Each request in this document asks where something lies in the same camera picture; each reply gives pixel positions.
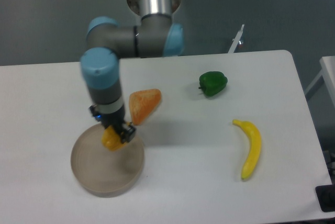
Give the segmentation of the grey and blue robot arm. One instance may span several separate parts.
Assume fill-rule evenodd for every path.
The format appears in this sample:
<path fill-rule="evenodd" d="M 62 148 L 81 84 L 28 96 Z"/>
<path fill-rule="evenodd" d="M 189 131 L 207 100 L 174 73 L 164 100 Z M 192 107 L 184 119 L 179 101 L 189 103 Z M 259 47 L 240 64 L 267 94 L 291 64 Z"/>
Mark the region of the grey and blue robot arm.
<path fill-rule="evenodd" d="M 139 13 L 141 24 L 133 27 L 121 27 L 106 16 L 93 19 L 80 58 L 93 102 L 90 112 L 104 128 L 115 131 L 121 144 L 130 142 L 136 129 L 124 120 L 119 60 L 177 56 L 184 49 L 183 27 L 172 20 L 172 0 L 139 0 Z"/>

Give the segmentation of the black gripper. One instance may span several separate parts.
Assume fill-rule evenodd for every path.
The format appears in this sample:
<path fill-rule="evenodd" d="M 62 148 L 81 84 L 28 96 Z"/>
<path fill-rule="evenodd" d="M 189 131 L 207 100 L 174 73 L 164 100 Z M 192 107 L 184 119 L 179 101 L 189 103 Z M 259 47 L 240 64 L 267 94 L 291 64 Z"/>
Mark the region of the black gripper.
<path fill-rule="evenodd" d="M 125 107 L 121 106 L 116 112 L 110 114 L 103 114 L 96 109 L 96 106 L 89 107 L 91 115 L 97 122 L 99 122 L 105 129 L 112 126 L 116 139 L 119 143 L 129 143 L 136 135 L 136 128 L 132 122 L 126 122 Z"/>

